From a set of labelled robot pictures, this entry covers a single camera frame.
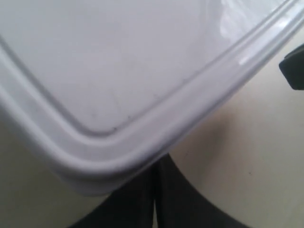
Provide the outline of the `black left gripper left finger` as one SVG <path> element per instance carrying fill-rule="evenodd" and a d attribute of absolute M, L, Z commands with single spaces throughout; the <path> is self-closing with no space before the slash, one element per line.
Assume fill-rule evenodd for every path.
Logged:
<path fill-rule="evenodd" d="M 154 213 L 154 168 L 115 190 L 72 228 L 151 228 Z"/>

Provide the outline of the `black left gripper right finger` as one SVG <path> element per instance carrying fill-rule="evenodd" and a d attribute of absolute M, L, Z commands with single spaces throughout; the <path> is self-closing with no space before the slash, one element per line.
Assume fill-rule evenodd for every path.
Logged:
<path fill-rule="evenodd" d="M 279 63 L 279 69 L 293 90 L 304 89 L 304 45 L 287 54 Z"/>

